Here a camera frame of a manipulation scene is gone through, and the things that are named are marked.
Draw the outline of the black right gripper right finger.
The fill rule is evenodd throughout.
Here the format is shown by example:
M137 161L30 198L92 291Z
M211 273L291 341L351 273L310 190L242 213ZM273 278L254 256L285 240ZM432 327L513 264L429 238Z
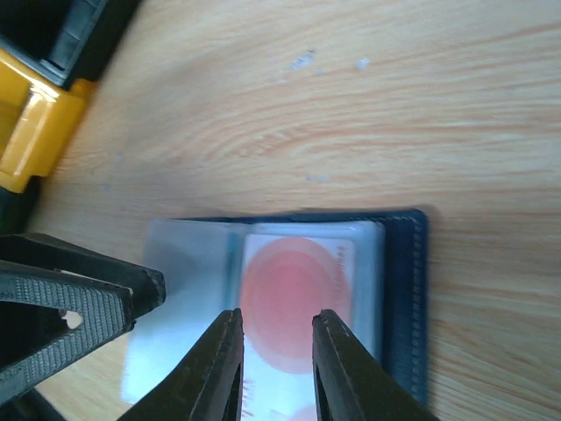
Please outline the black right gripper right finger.
M436 420L398 385L333 310L313 317L319 420Z

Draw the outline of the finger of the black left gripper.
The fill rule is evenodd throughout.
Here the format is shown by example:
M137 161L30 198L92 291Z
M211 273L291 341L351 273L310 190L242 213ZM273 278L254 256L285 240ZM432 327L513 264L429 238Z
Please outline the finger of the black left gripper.
M132 328L127 288L1 264L1 393L21 395Z
M138 318L166 300L163 274L40 233L3 235L1 259L36 268L61 269L132 291L132 314Z

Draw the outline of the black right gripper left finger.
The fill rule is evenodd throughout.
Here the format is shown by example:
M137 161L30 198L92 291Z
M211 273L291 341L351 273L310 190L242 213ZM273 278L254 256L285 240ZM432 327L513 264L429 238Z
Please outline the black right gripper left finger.
M224 310L172 372L120 418L239 420L244 376L242 312Z

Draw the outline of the red white card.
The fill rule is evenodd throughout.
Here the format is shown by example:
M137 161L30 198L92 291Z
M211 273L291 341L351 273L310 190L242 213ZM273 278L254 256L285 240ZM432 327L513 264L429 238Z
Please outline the red white card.
M349 239L246 237L242 419L316 419L312 319L331 309L351 320L355 260Z

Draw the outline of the blue leather card holder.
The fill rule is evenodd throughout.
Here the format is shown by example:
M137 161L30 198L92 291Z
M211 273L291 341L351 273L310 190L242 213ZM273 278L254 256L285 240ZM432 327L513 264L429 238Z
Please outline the blue leather card holder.
M416 209L153 220L142 262L164 275L167 298L129 337L122 399L137 403L239 308L241 417L313 420L312 319L331 309L427 404L428 237Z

